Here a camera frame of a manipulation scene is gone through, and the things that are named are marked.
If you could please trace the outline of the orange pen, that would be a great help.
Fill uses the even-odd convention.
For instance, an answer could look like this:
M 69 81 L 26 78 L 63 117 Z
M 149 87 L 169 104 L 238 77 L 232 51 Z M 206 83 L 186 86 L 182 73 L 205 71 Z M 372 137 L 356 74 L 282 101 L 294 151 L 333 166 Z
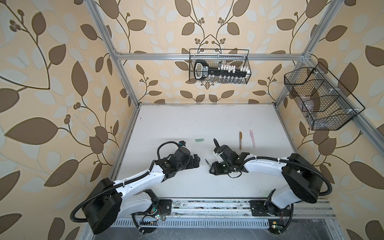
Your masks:
M 242 149 L 242 139 L 243 139 L 243 133 L 239 132 L 239 149 Z

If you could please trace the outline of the pink pen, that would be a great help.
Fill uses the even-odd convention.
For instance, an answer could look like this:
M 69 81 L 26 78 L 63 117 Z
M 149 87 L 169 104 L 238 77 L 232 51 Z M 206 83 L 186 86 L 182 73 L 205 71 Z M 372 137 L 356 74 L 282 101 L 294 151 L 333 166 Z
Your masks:
M 251 140 L 252 140 L 253 148 L 255 149 L 256 148 L 256 142 L 255 142 L 255 137 L 254 137 L 253 130 L 250 130 L 250 137 L 251 137 Z

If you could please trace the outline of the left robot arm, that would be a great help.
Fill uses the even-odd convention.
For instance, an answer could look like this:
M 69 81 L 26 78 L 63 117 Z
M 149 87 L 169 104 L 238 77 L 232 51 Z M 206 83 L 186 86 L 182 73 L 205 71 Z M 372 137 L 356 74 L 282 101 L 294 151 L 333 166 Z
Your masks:
M 88 223 L 94 235 L 106 231 L 120 217 L 159 214 L 159 199 L 150 189 L 183 170 L 200 166 L 200 157 L 181 146 L 173 154 L 152 161 L 148 170 L 112 181 L 101 180 L 71 213 L 73 222 Z

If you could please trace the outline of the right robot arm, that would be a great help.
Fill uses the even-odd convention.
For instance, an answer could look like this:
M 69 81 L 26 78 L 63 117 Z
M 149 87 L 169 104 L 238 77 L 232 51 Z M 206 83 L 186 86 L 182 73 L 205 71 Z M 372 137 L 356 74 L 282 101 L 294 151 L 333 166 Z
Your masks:
M 293 153 L 287 158 L 261 157 L 250 153 L 237 154 L 227 145 L 215 145 L 217 161 L 212 163 L 210 174 L 262 173 L 286 181 L 281 188 L 269 193 L 261 207 L 270 216 L 280 215 L 283 209 L 295 203 L 315 204 L 320 196 L 332 191 L 327 179 L 299 154 Z

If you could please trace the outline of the black tool with sockets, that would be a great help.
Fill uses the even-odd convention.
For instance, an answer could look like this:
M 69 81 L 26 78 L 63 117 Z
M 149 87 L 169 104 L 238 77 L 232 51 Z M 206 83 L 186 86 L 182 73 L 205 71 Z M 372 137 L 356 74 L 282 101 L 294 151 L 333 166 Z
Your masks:
M 237 69 L 236 66 L 218 65 L 218 67 L 211 67 L 206 61 L 197 60 L 193 67 L 193 74 L 196 80 L 204 80 L 206 78 L 213 79 L 213 77 L 233 77 L 233 78 L 248 78 L 251 76 L 251 70 L 248 67 L 241 67 Z

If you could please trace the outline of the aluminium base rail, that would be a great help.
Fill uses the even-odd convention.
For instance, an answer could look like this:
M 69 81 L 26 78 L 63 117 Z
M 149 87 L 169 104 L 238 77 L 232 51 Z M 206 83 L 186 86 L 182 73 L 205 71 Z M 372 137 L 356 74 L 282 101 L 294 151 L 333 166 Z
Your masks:
M 161 198 L 157 212 L 167 217 L 191 218 L 272 218 L 264 207 L 264 199 L 225 199 L 225 198 Z M 277 218 L 289 217 L 293 210 L 295 219 L 335 219 L 331 204 L 318 200 L 315 204 L 296 203 L 286 207 Z

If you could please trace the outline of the aluminium frame post left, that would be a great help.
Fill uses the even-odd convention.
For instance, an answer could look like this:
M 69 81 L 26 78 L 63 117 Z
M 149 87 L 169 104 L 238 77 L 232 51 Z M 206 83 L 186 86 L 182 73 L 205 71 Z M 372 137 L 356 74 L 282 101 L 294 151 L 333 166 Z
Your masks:
M 132 87 L 132 85 L 129 81 L 129 78 L 125 72 L 124 66 L 122 65 L 122 63 L 118 59 L 118 52 L 114 48 L 112 38 L 109 35 L 107 27 L 104 25 L 103 19 L 102 19 L 101 15 L 97 9 L 97 5 L 96 5 L 95 1 L 85 0 L 85 4 L 87 6 L 87 9 L 88 9 L 93 21 L 96 24 L 96 27 L 97 27 L 97 29 L 98 29 L 98 31 L 99 31 L 102 39 L 103 39 L 103 42 L 106 46 L 106 49 L 112 58 L 112 62 L 114 63 L 115 67 L 117 68 L 117 71 L 121 77 L 123 85 L 126 88 L 127 93 L 130 95 L 130 97 L 132 99 L 133 105 L 135 106 L 135 108 L 139 108 L 140 103 L 139 103 L 139 101 L 135 95 L 134 88 Z

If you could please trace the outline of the aluminium frame post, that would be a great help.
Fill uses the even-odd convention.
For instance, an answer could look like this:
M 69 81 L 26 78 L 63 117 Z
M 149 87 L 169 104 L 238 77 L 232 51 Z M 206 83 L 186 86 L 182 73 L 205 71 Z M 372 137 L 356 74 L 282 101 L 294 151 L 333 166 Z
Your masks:
M 276 55 L 279 60 L 288 61 L 289 63 L 292 62 L 295 69 L 300 68 L 301 64 L 306 60 L 311 59 L 311 54 L 314 52 L 317 44 L 321 41 L 325 30 L 340 10 L 341 5 L 342 1 L 308 1 L 305 11 L 302 14 L 295 12 L 294 19 L 284 18 L 277 20 L 277 28 L 281 31 L 290 31 L 292 39 L 289 45 L 288 54 L 284 51 L 277 51 L 273 52 L 272 55 Z M 319 15 L 324 8 L 326 8 L 326 11 L 321 18 L 321 21 L 313 25 L 310 40 L 305 49 L 299 54 L 292 54 L 292 45 L 297 33 L 299 33 L 300 29 L 303 28 L 309 19 Z
M 106 46 L 106 49 L 112 58 L 112 62 L 114 63 L 115 67 L 117 68 L 117 71 L 121 77 L 123 85 L 126 88 L 127 93 L 130 95 L 130 97 L 132 99 L 133 105 L 135 106 L 135 108 L 139 108 L 140 103 L 139 103 L 139 101 L 135 95 L 134 88 L 132 87 L 132 85 L 129 81 L 129 78 L 125 72 L 124 66 L 122 65 L 122 63 L 118 59 L 118 52 L 114 48 L 112 38 L 109 35 L 107 27 L 104 25 L 103 19 L 102 19 L 101 15 L 97 9 L 97 5 L 96 5 L 95 1 L 85 0 L 85 4 L 87 6 L 87 9 L 88 9 L 93 21 L 96 24 L 96 27 L 97 27 L 97 29 L 98 29 L 98 31 L 99 31 L 102 39 L 103 39 L 103 42 Z

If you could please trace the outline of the aluminium frame post right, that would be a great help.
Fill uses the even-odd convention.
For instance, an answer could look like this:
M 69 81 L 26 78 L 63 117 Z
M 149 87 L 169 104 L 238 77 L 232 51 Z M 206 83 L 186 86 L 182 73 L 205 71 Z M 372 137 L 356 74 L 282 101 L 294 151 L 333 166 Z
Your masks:
M 340 10 L 341 5 L 342 1 L 308 1 L 305 11 L 302 14 L 295 12 L 294 19 L 284 18 L 277 20 L 277 28 L 281 31 L 290 31 L 292 39 L 289 45 L 288 54 L 284 51 L 277 51 L 273 52 L 272 55 L 276 55 L 279 60 L 288 61 L 289 63 L 292 62 L 295 69 L 300 68 L 301 64 L 306 60 L 311 59 L 311 54 L 314 52 L 317 44 L 321 41 L 325 30 Z M 300 29 L 303 28 L 309 19 L 319 15 L 324 8 L 326 8 L 326 11 L 321 18 L 321 21 L 313 25 L 310 40 L 305 49 L 299 54 L 292 54 L 292 45 L 297 33 L 299 33 Z

